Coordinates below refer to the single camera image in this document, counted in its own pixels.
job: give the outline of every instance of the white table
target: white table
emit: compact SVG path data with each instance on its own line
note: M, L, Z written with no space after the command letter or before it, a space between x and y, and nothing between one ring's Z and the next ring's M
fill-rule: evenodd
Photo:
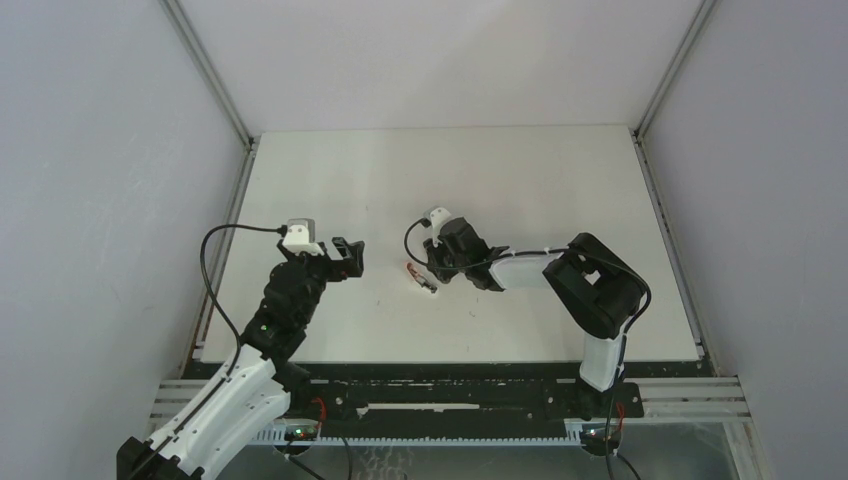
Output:
M552 290L486 292L457 276L433 297L413 283L403 233L437 204L465 216L490 245L559 247L595 234L654 293L630 333L627 359L698 358L627 128L578 126L264 134L239 222L274 227L310 217L331 249L333 236L365 241L365 275L328 285L293 360L582 358L583 332ZM421 258L424 238L423 229L411 238ZM220 301L237 327L282 260L277 240L235 233ZM222 361L231 335L213 316L201 359Z

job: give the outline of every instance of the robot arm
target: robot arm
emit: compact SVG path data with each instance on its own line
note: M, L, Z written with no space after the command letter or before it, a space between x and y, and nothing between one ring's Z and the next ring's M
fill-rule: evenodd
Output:
M256 432L307 404L309 373L289 359L328 282L362 276L364 243L334 238L341 260L314 241L314 222L290 220L277 247L286 258L271 270L264 298L230 354L200 393L146 442L118 450L117 478L214 479Z
M627 329L642 296L650 294L645 281L600 240L581 233L568 248L507 252L508 247L489 247L464 218L444 207L431 209L419 223L432 229L424 242L426 266L442 283L464 273L482 290L552 288L585 332L578 385L600 394L613 387L623 368Z

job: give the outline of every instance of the white wall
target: white wall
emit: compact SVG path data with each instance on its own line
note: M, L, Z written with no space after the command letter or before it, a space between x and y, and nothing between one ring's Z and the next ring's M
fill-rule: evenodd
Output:
M186 0L253 134L635 127L700 0Z
M2 2L0 52L0 478L114 478L242 149L157 2Z
M723 2L648 139L779 479L845 468L846 23L842 0Z

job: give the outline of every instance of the metal frame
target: metal frame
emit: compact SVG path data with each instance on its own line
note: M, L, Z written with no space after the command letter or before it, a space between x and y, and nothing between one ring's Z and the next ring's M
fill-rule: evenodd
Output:
M692 22L687 29L684 38L678 46L675 54L670 61L668 68L657 86L644 114L641 117L639 125L633 131L634 148L636 149L639 158L640 167L645 178L646 186L651 196L652 204L654 205L657 221L660 224L663 241L669 252L669 257L672 263L672 269L675 274L678 288L683 297L684 308L687 317L690 320L693 337L696 343L702 348L702 362L666 362L666 363L641 363L628 364L628 371L632 373L647 375L648 377L666 377L666 378L636 378L630 381L635 382L641 389L641 395L645 410L643 418L631 418L628 421L631 423L642 424L669 424L669 423L720 423L724 425L728 443L731 448L733 461L735 463L739 478L742 480L766 480L771 478L768 470L764 467L763 455L760 449L760 444L756 436L753 423L751 421L750 412L747 403L745 402L742 389L736 378L709 377L714 374L713 365L710 358L710 350L707 345L712 345L709 340L709 335L706 329L703 328L699 321L702 318L698 314L698 308L693 300L693 295L689 282L687 281L686 272L681 265L677 250L677 242L673 233L673 227L670 225L669 219L663 210L662 195L657 189L654 181L654 175L651 170L651 164L647 152L644 149L644 138L649 130L654 118L656 117L663 100L667 96L672 84L679 75L682 65L691 54L700 34L704 30L709 21L711 14L719 0L703 0L692 19ZM234 221L238 217L241 209L241 204L244 199L247 181L250 177L250 171L256 155L256 144L250 137L247 127L241 119L238 111L229 96L223 82L217 74L206 50L197 37L191 22L189 21L185 10L179 0L160 0L165 13L172 22L174 29L182 40L186 50L191 56L193 62L198 68L200 75L204 78L210 92L215 97L224 114L230 121L233 130L238 135L241 142L245 145L247 152L243 161L238 181L233 191L230 205L227 212L227 221ZM232 233L229 232L220 242L215 254L212 256L211 271L213 272L213 286L217 288L220 284L221 272L226 263L227 253L232 241ZM201 314L197 322L195 341L190 345L190 349L195 351L195 358L199 358L200 349L203 347L203 338L205 336L206 327L211 315L211 305L208 304L204 295L204 301L201 306ZM531 376L539 375L540 372L550 373L557 371L559 375L568 375L571 379L576 378L576 362L567 362L563 364L544 364L544 365L523 365L517 366L517 370L513 369L515 365L489 365L488 367L495 368L496 371L503 374L504 369L515 370L514 374L520 374L521 371L530 373ZM344 375L362 375L374 381L375 378L383 378L391 380L398 378L397 374L403 369L408 369L413 372L411 375L404 375L408 378L444 378L452 381L459 380L460 382L467 381L468 378L497 378L497 375L491 375L491 368L486 366L472 365L367 365L358 366L351 371L351 365L304 365L314 371L322 371L324 377L327 373L332 374L333 371L344 372ZM166 380L162 382L153 406L153 411L150 418L151 431L155 430L176 412L179 411L206 383L211 372L209 369L215 369L216 365L200 364L189 359L187 369L183 372L184 376L200 378L196 380ZM571 379L559 379L557 383L569 383ZM317 379L313 380L316 386L331 386L337 382L344 380L334 379ZM376 381L376 384L385 384L385 382ZM427 445L577 445L579 444L578 433L584 426L596 422L598 419L593 419L592 422L582 421L563 421L561 426L562 435L544 438L500 438L500 439L474 439L474 438L453 438L453 439L409 439L409 438L352 438L352 445L385 445L391 441L395 445L410 445L410 446L427 446ZM287 428L297 425L314 425L311 420L297 419L281 419L274 424L269 425L266 429L256 435L253 442L256 444L275 444L279 445L282 442L282 436ZM467 437L471 437L471 432L466 432ZM318 444L339 445L340 441L337 438L325 437L318 441Z

